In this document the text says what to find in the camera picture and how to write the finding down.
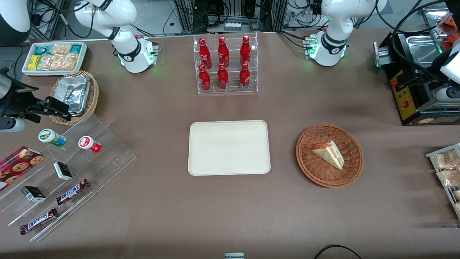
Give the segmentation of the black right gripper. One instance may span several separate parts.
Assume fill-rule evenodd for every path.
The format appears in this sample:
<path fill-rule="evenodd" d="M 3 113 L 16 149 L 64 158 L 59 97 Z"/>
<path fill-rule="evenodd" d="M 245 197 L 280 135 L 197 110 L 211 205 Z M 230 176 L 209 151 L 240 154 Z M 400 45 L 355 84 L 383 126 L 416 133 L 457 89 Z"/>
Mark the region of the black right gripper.
<path fill-rule="evenodd" d="M 70 120 L 69 105 L 58 99 L 48 96 L 38 100 L 33 91 L 39 90 L 24 84 L 8 75 L 8 69 L 1 70 L 1 117 L 15 117 L 29 120 L 33 123 L 41 122 L 41 115 L 56 116 Z"/>

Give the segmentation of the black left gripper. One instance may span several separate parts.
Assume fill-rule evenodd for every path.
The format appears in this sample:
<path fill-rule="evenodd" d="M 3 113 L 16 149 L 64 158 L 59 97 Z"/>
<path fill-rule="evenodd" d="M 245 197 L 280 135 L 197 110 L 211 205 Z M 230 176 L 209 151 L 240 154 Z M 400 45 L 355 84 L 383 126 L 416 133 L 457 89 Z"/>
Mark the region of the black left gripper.
<path fill-rule="evenodd" d="M 429 88 L 437 88 L 443 85 L 443 79 L 452 79 L 452 54 L 454 47 L 450 47 L 442 54 L 437 56 L 430 67 L 428 73 L 422 73 L 420 76 L 410 73 L 398 73 L 393 77 L 394 89 L 404 89 L 410 86 L 419 85 L 428 86 Z"/>

